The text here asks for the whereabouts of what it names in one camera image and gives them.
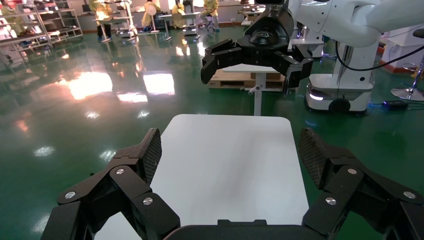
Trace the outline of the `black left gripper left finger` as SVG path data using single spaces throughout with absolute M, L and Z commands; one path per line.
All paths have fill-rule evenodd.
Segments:
M 117 213 L 143 240 L 165 239 L 181 221 L 151 188 L 161 156 L 160 130 L 151 128 L 141 143 L 118 150 L 106 168 L 59 194 L 42 239 L 92 240 Z

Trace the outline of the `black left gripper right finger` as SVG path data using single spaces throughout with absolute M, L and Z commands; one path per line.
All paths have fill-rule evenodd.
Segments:
M 321 191 L 302 225 L 324 239 L 336 237 L 349 213 L 363 217 L 386 240 L 424 237 L 424 197 L 366 167 L 352 152 L 303 128 L 298 157 Z

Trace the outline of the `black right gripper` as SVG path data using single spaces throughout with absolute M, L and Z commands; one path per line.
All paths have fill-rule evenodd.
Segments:
M 200 78 L 207 84 L 217 70 L 238 64 L 272 65 L 284 76 L 282 94 L 310 76 L 313 58 L 303 45 L 292 45 L 288 51 L 294 19 L 287 8 L 267 8 L 236 43 L 220 41 L 205 50 Z

